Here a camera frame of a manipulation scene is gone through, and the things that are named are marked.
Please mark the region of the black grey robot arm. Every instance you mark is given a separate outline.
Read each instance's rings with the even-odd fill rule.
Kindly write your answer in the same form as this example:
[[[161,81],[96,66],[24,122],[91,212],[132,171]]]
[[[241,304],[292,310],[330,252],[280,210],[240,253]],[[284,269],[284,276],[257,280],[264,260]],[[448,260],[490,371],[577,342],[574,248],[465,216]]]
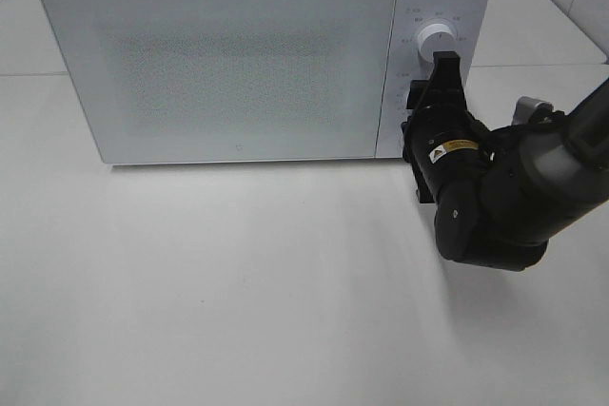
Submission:
[[[458,263],[530,267],[608,199],[608,87],[570,112],[520,98],[512,123],[490,129],[467,107],[460,56],[438,51],[433,65],[410,85],[402,132],[418,199],[436,207],[438,251]]]

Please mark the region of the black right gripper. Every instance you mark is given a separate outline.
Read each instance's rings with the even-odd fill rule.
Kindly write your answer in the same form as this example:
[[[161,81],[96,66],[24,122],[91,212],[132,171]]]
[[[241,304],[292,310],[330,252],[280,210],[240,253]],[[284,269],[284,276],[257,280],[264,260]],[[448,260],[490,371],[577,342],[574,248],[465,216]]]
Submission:
[[[420,203],[437,203],[446,185],[482,174],[480,144],[489,133],[467,110],[459,54],[437,51],[433,58],[429,80],[410,82],[406,110],[412,112],[402,125],[403,158]]]

